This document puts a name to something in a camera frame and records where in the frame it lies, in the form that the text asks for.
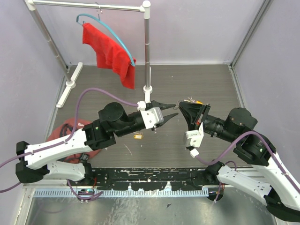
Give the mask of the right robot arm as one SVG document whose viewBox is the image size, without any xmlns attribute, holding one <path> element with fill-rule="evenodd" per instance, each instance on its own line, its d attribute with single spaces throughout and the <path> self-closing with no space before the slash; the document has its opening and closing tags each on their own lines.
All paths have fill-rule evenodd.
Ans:
<svg viewBox="0 0 300 225">
<path fill-rule="evenodd" d="M 209 105 L 182 101 L 179 109 L 188 125 L 184 141 L 186 149 L 207 166 L 205 178 L 208 183 L 231 185 L 259 200 L 273 216 L 286 222 L 300 221 L 300 185 L 270 140 L 255 132 L 257 119 L 246 108 L 233 108 L 225 120 L 209 115 Z M 215 160 L 206 162 L 197 150 L 204 134 L 227 141 L 230 146 Z M 229 151 L 260 172 L 266 182 L 254 180 L 221 163 Z"/>
</svg>

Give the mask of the wire keyring with keys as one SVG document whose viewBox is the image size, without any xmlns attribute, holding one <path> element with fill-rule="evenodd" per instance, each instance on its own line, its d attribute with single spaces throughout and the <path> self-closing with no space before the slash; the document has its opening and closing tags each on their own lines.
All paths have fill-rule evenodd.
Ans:
<svg viewBox="0 0 300 225">
<path fill-rule="evenodd" d="M 187 103 L 193 103 L 193 104 L 196 104 L 195 101 L 197 101 L 197 100 L 193 99 L 193 97 L 187 97 L 186 99 L 178 100 L 178 101 L 176 102 L 176 106 L 175 106 L 173 109 L 174 109 L 174 110 L 179 109 L 179 103 L 180 103 L 180 102 L 187 102 Z"/>
</svg>

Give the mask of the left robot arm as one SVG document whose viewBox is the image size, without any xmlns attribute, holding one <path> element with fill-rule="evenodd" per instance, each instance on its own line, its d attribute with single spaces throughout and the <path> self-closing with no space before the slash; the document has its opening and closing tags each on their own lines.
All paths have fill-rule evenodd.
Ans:
<svg viewBox="0 0 300 225">
<path fill-rule="evenodd" d="M 88 186 L 94 180 L 91 164 L 62 162 L 62 158 L 104 149 L 114 145 L 116 137 L 161 127 L 176 116 L 175 113 L 163 116 L 162 111 L 174 106 L 153 100 L 142 102 L 141 109 L 126 114 L 120 103 L 112 102 L 98 112 L 97 120 L 70 135 L 40 144 L 18 142 L 16 152 L 20 161 L 15 165 L 16 176 L 22 184 L 50 178 L 68 179 Z"/>
</svg>

